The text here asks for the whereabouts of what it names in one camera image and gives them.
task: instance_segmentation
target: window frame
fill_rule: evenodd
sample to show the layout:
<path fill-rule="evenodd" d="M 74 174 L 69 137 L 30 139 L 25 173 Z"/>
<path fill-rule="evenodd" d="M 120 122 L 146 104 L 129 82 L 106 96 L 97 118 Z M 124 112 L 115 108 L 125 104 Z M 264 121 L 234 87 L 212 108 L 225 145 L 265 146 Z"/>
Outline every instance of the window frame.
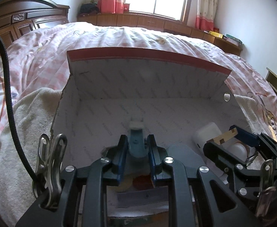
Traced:
<path fill-rule="evenodd" d="M 175 19 L 175 18 L 172 18 L 172 17 L 169 17 L 169 16 L 165 16 L 165 15 L 162 15 L 162 14 L 155 13 L 156 0 L 154 2 L 153 13 L 147 13 L 147 12 L 142 12 L 142 11 L 131 11 L 131 10 L 129 10 L 129 13 L 147 14 L 147 15 L 154 16 L 154 17 L 163 17 L 163 18 L 168 18 L 168 19 L 172 19 L 172 20 L 175 20 L 175 21 L 180 21 L 184 24 L 187 24 L 189 11 L 190 11 L 190 6 L 191 6 L 191 0 L 183 0 L 183 8 L 182 8 L 180 19 Z"/>

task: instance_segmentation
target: black gooseneck hose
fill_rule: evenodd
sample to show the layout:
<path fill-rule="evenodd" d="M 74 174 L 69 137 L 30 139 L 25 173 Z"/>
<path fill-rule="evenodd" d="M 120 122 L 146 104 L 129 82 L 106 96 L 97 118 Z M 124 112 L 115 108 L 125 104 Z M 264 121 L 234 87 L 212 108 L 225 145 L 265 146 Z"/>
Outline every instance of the black gooseneck hose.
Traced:
<path fill-rule="evenodd" d="M 38 178 L 37 178 L 35 172 L 33 171 L 28 160 L 26 159 L 26 156 L 23 152 L 23 149 L 22 149 L 22 146 L 20 144 L 20 140 L 19 140 L 19 137 L 17 134 L 14 112 L 12 109 L 12 97 L 11 97 L 10 77 L 9 77 L 9 62 L 8 62 L 6 48 L 5 48 L 4 42 L 1 37 L 0 37 L 0 56 L 1 56 L 2 64 L 3 64 L 5 103 L 6 103 L 7 117 L 8 117 L 10 132 L 12 134 L 12 139 L 14 141 L 17 153 L 18 153 L 18 155 L 21 159 L 21 162 L 23 163 L 26 171 L 28 172 L 28 174 L 30 175 L 30 177 L 32 178 L 32 180 L 34 182 L 38 182 Z"/>

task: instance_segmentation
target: cardboard box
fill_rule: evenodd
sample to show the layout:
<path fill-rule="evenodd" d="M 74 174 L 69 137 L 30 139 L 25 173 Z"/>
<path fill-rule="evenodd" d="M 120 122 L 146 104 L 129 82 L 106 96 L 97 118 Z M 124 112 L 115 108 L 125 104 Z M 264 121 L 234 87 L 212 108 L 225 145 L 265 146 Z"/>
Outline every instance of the cardboard box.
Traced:
<path fill-rule="evenodd" d="M 51 131 L 52 138 L 59 133 L 68 138 L 62 168 L 89 166 L 102 157 L 104 149 L 117 145 L 121 134 L 128 135 L 133 117 L 143 119 L 144 137 L 154 134 L 158 146 L 186 144 L 198 154 L 192 134 L 209 122 L 222 132 L 234 124 L 249 130 L 224 83 L 231 70 L 215 63 L 173 52 L 122 47 L 73 50 L 67 58 L 70 77 Z M 224 100 L 225 93 L 230 94 L 229 101 Z M 108 189 L 108 216 L 168 211 L 168 202 L 117 208 L 116 201 L 115 192 Z"/>

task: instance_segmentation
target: stainless steel clip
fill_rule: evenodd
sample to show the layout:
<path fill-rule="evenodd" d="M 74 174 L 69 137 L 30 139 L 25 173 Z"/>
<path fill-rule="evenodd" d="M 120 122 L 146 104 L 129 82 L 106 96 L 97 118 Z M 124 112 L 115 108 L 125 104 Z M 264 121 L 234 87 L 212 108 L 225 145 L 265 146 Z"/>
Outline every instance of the stainless steel clip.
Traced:
<path fill-rule="evenodd" d="M 39 139 L 36 175 L 39 183 L 33 182 L 32 189 L 35 198 L 48 186 L 49 198 L 44 208 L 56 207 L 62 192 L 60 183 L 60 170 L 67 146 L 67 137 L 64 134 L 57 135 L 50 150 L 50 140 L 46 134 Z"/>
<path fill-rule="evenodd" d="M 264 217 L 267 214 L 272 196 L 276 191 L 276 187 L 273 186 L 274 169 L 274 161 L 272 159 L 266 160 L 260 168 L 260 189 L 255 213 L 256 217 Z"/>

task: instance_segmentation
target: bedspread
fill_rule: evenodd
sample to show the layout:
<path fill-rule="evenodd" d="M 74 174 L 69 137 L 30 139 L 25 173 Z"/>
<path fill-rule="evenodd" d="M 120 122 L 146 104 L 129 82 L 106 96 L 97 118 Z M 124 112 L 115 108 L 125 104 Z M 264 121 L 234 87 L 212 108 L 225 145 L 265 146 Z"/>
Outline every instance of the bedspread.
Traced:
<path fill-rule="evenodd" d="M 66 51 L 88 47 L 142 47 L 172 51 L 227 67 L 232 70 L 226 80 L 228 87 L 233 94 L 256 100 L 260 123 L 268 134 L 271 134 L 270 124 L 277 137 L 277 96 L 248 63 L 203 40 L 144 28 L 99 27 L 76 22 L 34 30 L 22 36 L 7 50 L 13 104 L 42 87 L 63 89 L 69 77 Z M 6 124 L 0 60 L 0 134 Z"/>

